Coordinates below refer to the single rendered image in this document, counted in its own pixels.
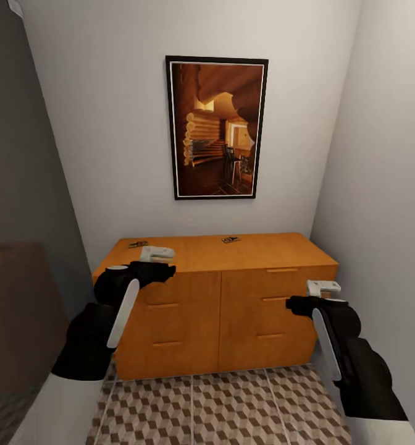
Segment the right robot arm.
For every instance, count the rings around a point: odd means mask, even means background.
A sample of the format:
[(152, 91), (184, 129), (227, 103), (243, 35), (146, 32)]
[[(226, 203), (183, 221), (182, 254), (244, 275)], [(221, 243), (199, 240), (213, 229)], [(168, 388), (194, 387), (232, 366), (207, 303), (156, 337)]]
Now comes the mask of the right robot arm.
[(353, 445), (415, 445), (415, 432), (392, 390), (386, 362), (358, 338), (358, 314), (346, 300), (322, 296), (340, 286), (308, 280), (306, 288), (305, 295), (285, 299), (286, 307), (313, 320), (331, 377), (340, 388)]

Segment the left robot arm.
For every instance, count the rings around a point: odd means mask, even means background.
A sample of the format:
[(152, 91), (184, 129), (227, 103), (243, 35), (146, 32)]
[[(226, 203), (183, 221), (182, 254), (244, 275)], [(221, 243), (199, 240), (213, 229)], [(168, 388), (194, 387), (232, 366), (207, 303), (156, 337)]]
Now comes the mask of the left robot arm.
[(119, 346), (139, 290), (166, 282), (176, 266), (167, 247), (143, 246), (139, 261), (110, 266), (94, 284), (98, 304), (88, 303), (70, 323), (67, 343), (9, 445), (86, 445), (111, 355)]

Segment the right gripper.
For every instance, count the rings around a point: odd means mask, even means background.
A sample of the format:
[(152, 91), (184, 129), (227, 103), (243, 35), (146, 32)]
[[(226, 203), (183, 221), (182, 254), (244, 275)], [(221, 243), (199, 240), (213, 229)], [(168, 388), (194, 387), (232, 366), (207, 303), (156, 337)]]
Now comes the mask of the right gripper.
[(310, 315), (310, 304), (317, 300), (316, 296), (307, 296), (305, 295), (293, 295), (290, 296), (289, 299), (286, 300), (286, 307), (288, 309), (292, 309), (292, 313), (294, 315)]

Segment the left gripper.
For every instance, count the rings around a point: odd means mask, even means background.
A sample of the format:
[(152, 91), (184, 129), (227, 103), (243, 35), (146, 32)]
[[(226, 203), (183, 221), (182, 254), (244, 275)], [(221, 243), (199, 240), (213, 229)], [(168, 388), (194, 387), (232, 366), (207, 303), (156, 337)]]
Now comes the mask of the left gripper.
[(147, 283), (149, 284), (151, 281), (166, 282), (169, 277), (174, 276), (177, 269), (176, 266), (168, 266), (168, 264), (165, 263), (143, 263), (141, 261), (133, 261), (130, 264), (131, 266), (135, 265), (143, 267), (147, 274)]

